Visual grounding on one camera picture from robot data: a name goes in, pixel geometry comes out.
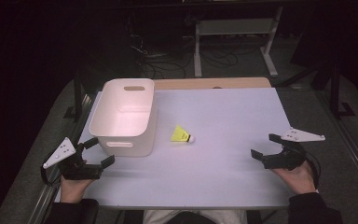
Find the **white plastic bin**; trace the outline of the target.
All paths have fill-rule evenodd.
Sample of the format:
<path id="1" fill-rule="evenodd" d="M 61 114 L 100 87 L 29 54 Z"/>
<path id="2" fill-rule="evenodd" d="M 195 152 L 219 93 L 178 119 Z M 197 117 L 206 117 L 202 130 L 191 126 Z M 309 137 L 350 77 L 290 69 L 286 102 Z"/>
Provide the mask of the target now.
<path id="1" fill-rule="evenodd" d="M 108 155 L 145 157 L 152 151 L 158 111 L 155 83 L 148 78 L 107 81 L 92 114 L 89 132 Z"/>

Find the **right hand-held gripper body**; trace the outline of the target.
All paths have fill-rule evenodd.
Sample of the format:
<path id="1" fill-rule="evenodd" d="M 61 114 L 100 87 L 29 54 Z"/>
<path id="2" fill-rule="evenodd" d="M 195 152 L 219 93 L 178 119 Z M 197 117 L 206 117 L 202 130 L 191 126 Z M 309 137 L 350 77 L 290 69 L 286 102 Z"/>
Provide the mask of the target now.
<path id="1" fill-rule="evenodd" d="M 282 151 L 275 155 L 264 155 L 262 163 L 265 169 L 293 170 L 307 158 L 307 151 L 301 146 L 302 143 L 325 140 L 325 136 L 322 134 L 309 133 L 293 127 L 280 137 Z"/>

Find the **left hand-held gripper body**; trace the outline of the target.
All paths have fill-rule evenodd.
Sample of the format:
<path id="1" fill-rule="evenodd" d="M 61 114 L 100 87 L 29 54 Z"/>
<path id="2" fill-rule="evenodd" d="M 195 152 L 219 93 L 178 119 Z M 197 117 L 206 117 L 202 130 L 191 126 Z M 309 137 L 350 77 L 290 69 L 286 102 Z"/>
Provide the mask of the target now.
<path id="1" fill-rule="evenodd" d="M 60 174 L 67 180 L 99 179 L 103 172 L 101 164 L 87 164 L 83 158 L 83 143 L 76 147 L 68 137 L 47 155 L 42 164 L 42 180 L 48 181 L 46 170 L 58 165 Z"/>

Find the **person's left hand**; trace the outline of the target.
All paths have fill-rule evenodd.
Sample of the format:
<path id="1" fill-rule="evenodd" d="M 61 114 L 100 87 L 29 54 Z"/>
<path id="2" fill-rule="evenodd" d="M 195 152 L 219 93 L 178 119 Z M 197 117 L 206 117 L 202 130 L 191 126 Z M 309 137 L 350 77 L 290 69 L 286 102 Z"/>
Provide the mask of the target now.
<path id="1" fill-rule="evenodd" d="M 61 203 L 80 203 L 87 187 L 93 182 L 86 180 L 67 180 L 61 177 Z"/>

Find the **yellow shuttlecock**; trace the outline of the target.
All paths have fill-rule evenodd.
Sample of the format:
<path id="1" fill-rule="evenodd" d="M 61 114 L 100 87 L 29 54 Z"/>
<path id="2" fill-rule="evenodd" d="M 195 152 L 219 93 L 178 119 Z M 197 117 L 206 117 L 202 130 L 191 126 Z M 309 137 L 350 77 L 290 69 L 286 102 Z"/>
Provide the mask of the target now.
<path id="1" fill-rule="evenodd" d="M 171 141 L 193 143 L 195 141 L 195 137 L 188 133 L 180 125 L 177 125 L 172 133 Z"/>

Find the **person's legs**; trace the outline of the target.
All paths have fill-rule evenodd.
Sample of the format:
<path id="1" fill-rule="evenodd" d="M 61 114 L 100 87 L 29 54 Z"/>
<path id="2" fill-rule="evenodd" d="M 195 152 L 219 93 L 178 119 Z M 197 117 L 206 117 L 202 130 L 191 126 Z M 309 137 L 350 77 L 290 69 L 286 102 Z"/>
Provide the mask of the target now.
<path id="1" fill-rule="evenodd" d="M 143 224 L 248 224 L 244 210 L 145 210 Z"/>

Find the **white metal table frame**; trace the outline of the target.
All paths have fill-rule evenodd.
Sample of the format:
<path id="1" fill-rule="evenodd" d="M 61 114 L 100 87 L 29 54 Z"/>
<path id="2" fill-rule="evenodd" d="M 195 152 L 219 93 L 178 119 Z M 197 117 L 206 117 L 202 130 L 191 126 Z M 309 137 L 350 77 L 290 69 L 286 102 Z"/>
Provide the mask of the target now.
<path id="1" fill-rule="evenodd" d="M 273 18 L 199 21 L 195 27 L 195 77 L 202 77 L 200 37 L 206 35 L 267 35 L 267 43 L 259 49 L 269 74 L 276 77 L 278 72 L 269 52 L 280 23 L 282 11 L 283 7 L 278 7 Z"/>

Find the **person's right hand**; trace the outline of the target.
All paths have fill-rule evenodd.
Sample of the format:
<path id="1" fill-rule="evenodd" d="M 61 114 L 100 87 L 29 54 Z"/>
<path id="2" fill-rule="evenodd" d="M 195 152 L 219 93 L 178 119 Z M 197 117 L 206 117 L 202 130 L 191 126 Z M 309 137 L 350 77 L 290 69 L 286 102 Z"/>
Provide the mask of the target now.
<path id="1" fill-rule="evenodd" d="M 316 192 L 312 170 L 307 161 L 289 171 L 287 169 L 272 169 L 272 172 L 279 176 L 294 194 L 306 194 Z"/>

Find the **black metal stand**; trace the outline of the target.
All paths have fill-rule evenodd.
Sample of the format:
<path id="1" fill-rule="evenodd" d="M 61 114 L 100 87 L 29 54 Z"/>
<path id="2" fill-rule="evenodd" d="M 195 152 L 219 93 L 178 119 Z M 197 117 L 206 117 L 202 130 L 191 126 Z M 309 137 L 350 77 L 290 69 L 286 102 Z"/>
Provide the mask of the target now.
<path id="1" fill-rule="evenodd" d="M 352 117 L 355 115 L 354 111 L 348 103 L 339 101 L 339 84 L 340 84 L 340 73 L 338 66 L 332 60 L 322 60 L 312 65 L 309 68 L 299 72 L 282 81 L 278 84 L 274 84 L 274 87 L 283 88 L 289 87 L 295 84 L 300 79 L 316 73 L 310 86 L 316 91 L 322 91 L 327 83 L 330 83 L 330 97 L 329 97 L 329 109 L 336 119 L 342 117 Z"/>
<path id="2" fill-rule="evenodd" d="M 86 111 L 86 107 L 88 106 L 90 100 L 89 95 L 84 88 L 79 72 L 76 72 L 75 74 L 73 79 L 73 87 L 74 102 L 66 109 L 63 117 L 65 119 L 72 119 L 74 122 L 78 122 Z"/>

